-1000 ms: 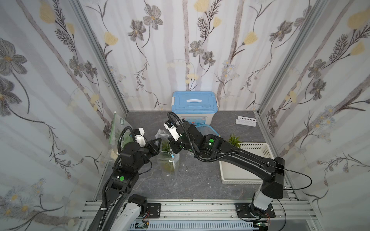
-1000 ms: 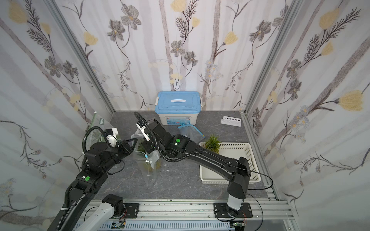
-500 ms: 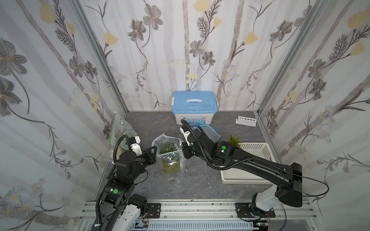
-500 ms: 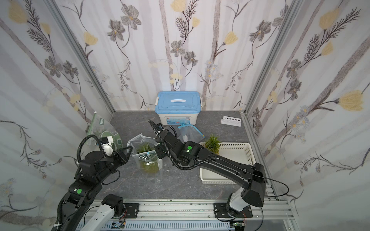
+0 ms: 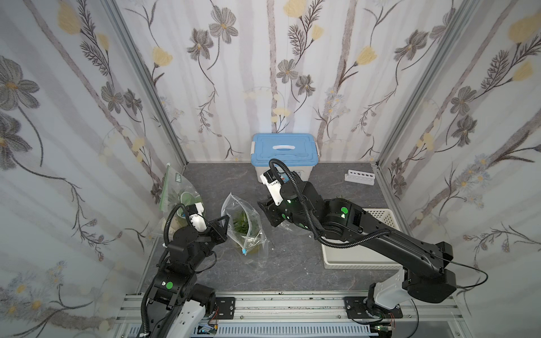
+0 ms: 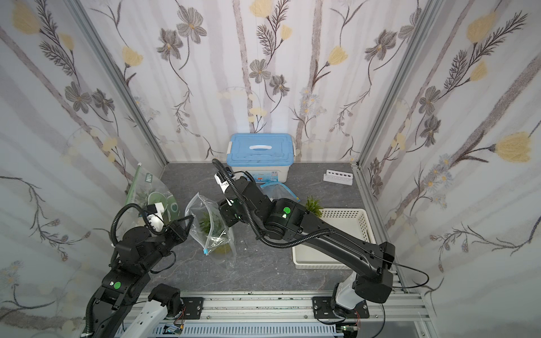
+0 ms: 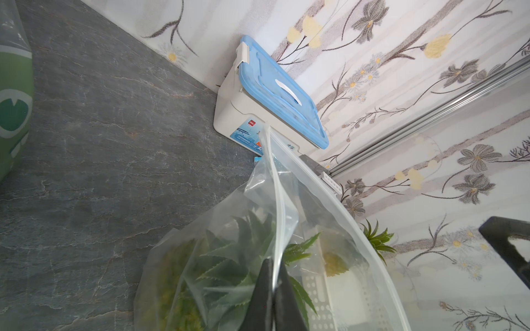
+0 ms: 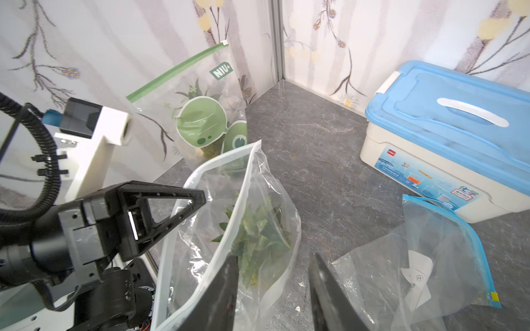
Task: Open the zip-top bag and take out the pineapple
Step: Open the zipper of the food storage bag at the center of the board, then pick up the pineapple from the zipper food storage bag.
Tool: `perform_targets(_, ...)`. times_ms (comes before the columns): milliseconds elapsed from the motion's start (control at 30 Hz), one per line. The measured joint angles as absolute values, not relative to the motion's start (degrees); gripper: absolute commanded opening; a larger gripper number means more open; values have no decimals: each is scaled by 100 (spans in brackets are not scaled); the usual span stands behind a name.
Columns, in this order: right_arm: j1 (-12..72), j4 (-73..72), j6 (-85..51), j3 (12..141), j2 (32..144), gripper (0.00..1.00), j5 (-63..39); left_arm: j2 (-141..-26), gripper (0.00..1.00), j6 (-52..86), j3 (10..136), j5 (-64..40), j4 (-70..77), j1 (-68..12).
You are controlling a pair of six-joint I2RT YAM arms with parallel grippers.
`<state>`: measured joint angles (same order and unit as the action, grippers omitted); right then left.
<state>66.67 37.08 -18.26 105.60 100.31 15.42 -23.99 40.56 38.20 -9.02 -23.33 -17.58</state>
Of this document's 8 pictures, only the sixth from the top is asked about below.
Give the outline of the yellow toy pineapple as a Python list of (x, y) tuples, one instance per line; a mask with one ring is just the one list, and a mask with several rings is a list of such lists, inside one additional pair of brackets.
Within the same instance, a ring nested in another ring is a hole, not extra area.
[(206, 255), (231, 253), (229, 231), (219, 215), (204, 213), (199, 222), (199, 229), (204, 235)]
[(321, 218), (323, 215), (323, 207), (320, 203), (320, 200), (313, 196), (307, 197), (305, 208), (307, 211), (314, 214), (318, 218)]

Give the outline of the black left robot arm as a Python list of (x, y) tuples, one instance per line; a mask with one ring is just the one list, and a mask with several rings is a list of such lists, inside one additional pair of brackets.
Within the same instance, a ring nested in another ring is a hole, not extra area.
[[(135, 209), (145, 225), (129, 229), (121, 240), (117, 239), (118, 223), (129, 209)], [(114, 247), (109, 267), (111, 270), (101, 286), (91, 296), (85, 310), (85, 328), (82, 337), (114, 337), (143, 289), (155, 274), (154, 267), (183, 243), (194, 222), (192, 215), (171, 221), (156, 230), (149, 217), (156, 215), (158, 206), (142, 208), (126, 204), (111, 224), (110, 240)]]

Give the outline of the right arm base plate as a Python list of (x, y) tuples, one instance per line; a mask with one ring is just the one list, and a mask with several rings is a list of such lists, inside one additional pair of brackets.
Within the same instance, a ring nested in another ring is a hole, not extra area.
[(340, 308), (335, 305), (331, 297), (313, 297), (311, 299), (314, 318), (323, 322), (338, 322), (348, 320), (367, 319), (370, 317), (368, 305), (360, 302), (352, 310)]

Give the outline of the blue-zip clear plastic bag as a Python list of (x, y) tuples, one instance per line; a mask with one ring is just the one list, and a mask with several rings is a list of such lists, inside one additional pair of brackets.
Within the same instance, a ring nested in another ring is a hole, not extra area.
[(287, 187), (283, 183), (271, 182), (271, 183), (261, 184), (259, 187), (261, 191), (271, 201), (286, 198), (286, 199), (291, 199), (296, 202), (300, 202), (300, 198), (295, 193), (293, 193), (289, 187)]

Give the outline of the white-zip bag with pineapple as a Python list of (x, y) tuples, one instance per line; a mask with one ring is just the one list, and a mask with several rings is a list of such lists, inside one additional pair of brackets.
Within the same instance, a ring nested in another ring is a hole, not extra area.
[(188, 203), (185, 215), (194, 217), (190, 235), (204, 255), (223, 269), (233, 269), (237, 258), (235, 235), (221, 216), (218, 204), (197, 193)]

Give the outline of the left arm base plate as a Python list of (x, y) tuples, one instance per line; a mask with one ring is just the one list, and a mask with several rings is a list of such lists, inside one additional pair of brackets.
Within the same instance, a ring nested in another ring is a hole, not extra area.
[(198, 320), (204, 308), (203, 297), (175, 297), (167, 303), (167, 320)]

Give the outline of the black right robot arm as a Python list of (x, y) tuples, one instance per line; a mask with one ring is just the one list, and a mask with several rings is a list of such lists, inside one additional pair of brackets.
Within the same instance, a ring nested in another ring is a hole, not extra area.
[(270, 200), (245, 177), (234, 180), (216, 174), (215, 180), (224, 193), (219, 211), (227, 226), (245, 223), (267, 246), (289, 249), (304, 244), (352, 269), (352, 275), (336, 289), (336, 306), (351, 310), (363, 300), (387, 301), (393, 290), (393, 244), (374, 244), (349, 235), (291, 199)]

